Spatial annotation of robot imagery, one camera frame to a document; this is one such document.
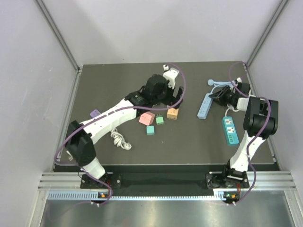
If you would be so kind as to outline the white light-blue power strip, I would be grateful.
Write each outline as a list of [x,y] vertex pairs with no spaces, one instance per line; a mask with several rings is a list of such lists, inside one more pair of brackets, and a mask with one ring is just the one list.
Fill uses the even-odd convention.
[[213,100],[209,97],[210,95],[211,95],[211,93],[206,93],[206,95],[200,105],[199,111],[197,113],[197,117],[200,120],[205,120],[207,118],[208,112],[209,112],[210,107],[213,102]]

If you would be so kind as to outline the orange wooden cube plug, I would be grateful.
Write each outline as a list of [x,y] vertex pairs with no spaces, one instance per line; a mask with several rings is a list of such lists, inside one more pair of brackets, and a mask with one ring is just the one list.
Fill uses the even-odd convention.
[[171,120],[176,120],[178,118],[178,109],[170,108],[167,110],[167,118]]

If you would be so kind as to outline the green charger plug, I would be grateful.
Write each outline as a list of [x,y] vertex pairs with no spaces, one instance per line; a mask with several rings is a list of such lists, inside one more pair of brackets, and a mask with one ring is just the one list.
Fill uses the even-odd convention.
[[156,120],[156,124],[157,124],[157,125],[164,124],[164,118],[163,118],[163,116],[160,115],[160,114],[156,115],[155,120]]

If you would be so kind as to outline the pink charger plug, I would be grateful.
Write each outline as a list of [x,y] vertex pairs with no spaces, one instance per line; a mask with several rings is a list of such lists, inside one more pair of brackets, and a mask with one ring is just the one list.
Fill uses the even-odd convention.
[[154,113],[145,112],[140,116],[139,123],[146,125],[146,126],[150,126],[150,125],[152,125],[154,118],[155,118]]

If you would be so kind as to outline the teal power strip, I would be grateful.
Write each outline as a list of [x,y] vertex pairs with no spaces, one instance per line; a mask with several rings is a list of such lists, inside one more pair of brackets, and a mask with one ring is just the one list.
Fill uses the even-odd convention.
[[238,134],[233,122],[232,117],[226,116],[222,119],[223,131],[225,134],[226,142],[229,146],[235,146],[239,144]]

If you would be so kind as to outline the teal charger plug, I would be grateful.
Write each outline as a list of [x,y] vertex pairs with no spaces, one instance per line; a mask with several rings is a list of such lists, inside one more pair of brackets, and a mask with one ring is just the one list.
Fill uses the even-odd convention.
[[149,125],[146,127],[146,134],[147,135],[154,135],[155,134],[155,128],[153,125]]

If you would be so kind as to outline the purple power strip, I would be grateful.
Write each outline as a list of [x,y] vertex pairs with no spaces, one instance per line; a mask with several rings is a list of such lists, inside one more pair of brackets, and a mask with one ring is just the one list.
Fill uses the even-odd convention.
[[90,116],[91,116],[91,118],[95,118],[95,117],[99,116],[100,114],[101,114],[101,112],[99,110],[95,109],[90,113]]

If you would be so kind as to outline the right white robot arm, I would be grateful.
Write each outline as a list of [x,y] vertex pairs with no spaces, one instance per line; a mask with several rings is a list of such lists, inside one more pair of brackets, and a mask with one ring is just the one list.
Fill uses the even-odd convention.
[[256,151],[278,129],[279,103],[251,94],[250,84],[232,82],[209,98],[220,106],[245,112],[244,136],[236,153],[229,159],[223,172],[212,177],[226,187],[236,183],[245,184],[247,170]]

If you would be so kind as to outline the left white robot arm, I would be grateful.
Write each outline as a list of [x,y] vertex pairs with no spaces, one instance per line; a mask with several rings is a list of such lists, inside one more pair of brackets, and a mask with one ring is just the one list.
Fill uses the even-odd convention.
[[97,159],[94,145],[114,128],[153,110],[157,104],[179,108],[185,87],[179,88],[177,96],[173,95],[178,74],[179,71],[174,68],[163,75],[154,74],[146,85],[128,94],[101,115],[81,123],[73,121],[69,124],[64,145],[78,166],[91,176],[91,182],[96,187],[106,185],[107,175]]

